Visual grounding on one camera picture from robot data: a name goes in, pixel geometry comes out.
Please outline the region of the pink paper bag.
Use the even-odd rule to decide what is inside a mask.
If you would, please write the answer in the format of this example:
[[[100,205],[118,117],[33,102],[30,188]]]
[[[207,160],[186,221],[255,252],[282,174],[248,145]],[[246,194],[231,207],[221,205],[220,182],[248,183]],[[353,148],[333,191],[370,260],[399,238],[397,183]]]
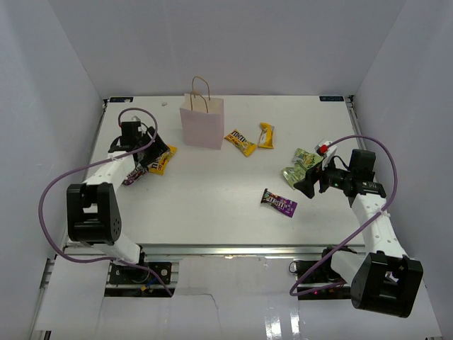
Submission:
[[[195,80],[206,84],[207,98],[195,90]],[[191,92],[180,107],[183,142],[194,147],[221,149],[224,140],[224,100],[212,97],[208,82],[194,76]]]

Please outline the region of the blue label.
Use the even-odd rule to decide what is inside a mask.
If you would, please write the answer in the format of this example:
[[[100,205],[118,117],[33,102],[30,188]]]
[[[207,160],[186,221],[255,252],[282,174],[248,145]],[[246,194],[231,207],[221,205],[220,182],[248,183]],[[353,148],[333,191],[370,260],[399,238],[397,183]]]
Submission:
[[[109,103],[131,103],[134,98],[131,96],[113,96],[109,98]]]
[[[342,96],[319,96],[321,102],[343,102]]]

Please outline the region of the yellow m&m packet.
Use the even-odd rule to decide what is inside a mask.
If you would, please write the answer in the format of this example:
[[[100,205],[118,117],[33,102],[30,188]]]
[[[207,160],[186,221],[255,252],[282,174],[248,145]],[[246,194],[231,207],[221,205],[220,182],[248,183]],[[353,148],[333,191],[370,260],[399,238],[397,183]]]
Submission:
[[[169,145],[169,150],[164,152],[161,156],[159,156],[156,161],[148,165],[148,172],[151,174],[158,174],[163,176],[166,170],[166,167],[173,156],[176,154],[178,148]]]
[[[237,129],[226,135],[224,139],[235,145],[245,157],[249,157],[257,148],[255,143],[248,141]]]

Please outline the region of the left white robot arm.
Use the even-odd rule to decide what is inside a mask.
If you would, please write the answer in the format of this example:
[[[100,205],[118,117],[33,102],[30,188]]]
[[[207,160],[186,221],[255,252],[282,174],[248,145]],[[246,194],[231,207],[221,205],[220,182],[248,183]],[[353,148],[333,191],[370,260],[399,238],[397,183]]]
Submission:
[[[108,162],[83,183],[67,189],[67,229],[73,242],[95,247],[106,256],[127,262],[125,274],[135,283],[149,276],[141,246],[122,232],[116,192],[135,181],[169,150],[154,127],[139,120],[120,124],[121,135],[108,150]]]

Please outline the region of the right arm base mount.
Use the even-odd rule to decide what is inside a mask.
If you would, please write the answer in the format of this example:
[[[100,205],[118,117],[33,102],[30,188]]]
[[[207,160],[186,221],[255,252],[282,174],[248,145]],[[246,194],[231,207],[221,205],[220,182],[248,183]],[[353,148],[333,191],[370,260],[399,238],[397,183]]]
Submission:
[[[288,255],[292,256],[288,271],[296,280],[301,278],[319,259],[333,248],[327,246],[286,246]],[[331,259],[322,263],[310,273],[298,286],[297,292],[316,289],[312,293],[297,296],[298,301],[350,300],[350,285],[341,283],[343,279],[331,268]]]

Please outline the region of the green snack packet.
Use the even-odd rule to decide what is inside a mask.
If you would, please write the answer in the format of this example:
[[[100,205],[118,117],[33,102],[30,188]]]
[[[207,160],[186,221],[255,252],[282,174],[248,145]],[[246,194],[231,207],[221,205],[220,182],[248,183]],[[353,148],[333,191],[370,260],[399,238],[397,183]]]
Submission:
[[[304,149],[297,148],[292,162],[298,164],[305,171],[313,168],[323,161],[323,157],[317,153],[311,153]]]
[[[309,166],[296,162],[292,166],[285,167],[281,172],[289,187],[295,190],[294,185],[305,179],[308,170],[310,170]]]

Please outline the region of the yellow snack bar wrapper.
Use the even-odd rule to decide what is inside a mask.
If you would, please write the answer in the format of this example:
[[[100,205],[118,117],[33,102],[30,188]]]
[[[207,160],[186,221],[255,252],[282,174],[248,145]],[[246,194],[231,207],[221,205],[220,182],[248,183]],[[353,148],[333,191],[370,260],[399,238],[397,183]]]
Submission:
[[[273,135],[275,127],[269,123],[260,123],[261,134],[258,141],[258,147],[263,149],[273,149]]]

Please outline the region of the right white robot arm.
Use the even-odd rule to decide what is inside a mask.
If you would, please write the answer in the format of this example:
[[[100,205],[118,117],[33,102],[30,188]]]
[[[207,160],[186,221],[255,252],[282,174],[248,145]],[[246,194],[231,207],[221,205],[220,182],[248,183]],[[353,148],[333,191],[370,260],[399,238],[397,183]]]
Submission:
[[[347,242],[326,248],[321,259],[300,275],[301,284],[317,269],[330,283],[350,286],[354,308],[407,318],[413,309],[424,270],[421,262],[411,259],[400,245],[387,207],[390,203],[383,185],[374,180],[376,155],[354,149],[344,169],[335,165],[335,147],[323,145],[318,153],[323,160],[310,168],[295,187],[308,198],[314,197],[314,185],[321,192],[336,188],[348,198],[360,224],[366,250],[364,258]]]

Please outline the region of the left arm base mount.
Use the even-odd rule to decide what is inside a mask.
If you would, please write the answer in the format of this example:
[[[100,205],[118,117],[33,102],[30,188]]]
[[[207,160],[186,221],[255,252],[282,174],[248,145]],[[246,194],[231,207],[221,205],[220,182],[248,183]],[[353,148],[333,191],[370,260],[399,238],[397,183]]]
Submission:
[[[149,261],[140,255],[140,266],[151,269],[163,281],[147,270],[111,263],[105,286],[105,296],[110,298],[170,298],[175,288],[171,285],[173,264],[169,261]]]

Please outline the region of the blue label left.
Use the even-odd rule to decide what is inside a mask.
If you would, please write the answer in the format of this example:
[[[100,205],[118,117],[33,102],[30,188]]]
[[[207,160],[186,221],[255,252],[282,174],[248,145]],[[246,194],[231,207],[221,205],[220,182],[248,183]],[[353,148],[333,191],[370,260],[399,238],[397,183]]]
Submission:
[[[109,98],[109,103],[131,103],[134,98],[131,96],[113,96]]]

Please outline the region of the purple m&m packet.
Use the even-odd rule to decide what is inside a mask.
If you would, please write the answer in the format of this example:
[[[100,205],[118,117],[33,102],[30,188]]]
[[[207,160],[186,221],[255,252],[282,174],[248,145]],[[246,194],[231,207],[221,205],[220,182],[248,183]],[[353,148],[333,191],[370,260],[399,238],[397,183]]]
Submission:
[[[135,183],[138,180],[140,180],[141,177],[146,175],[148,172],[149,171],[148,171],[147,167],[143,167],[141,164],[138,164],[135,167],[135,169],[126,176],[125,180],[122,182],[122,185],[130,186],[133,183]]]
[[[293,217],[297,203],[280,195],[271,193],[267,188],[263,191],[261,203],[268,204],[287,217]]]

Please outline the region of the blue label right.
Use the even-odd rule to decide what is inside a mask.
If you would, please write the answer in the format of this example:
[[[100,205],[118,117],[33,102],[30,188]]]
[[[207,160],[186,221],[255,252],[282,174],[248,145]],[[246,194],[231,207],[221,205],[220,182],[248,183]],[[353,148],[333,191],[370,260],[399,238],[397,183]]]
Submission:
[[[343,102],[342,96],[319,96],[321,102]]]

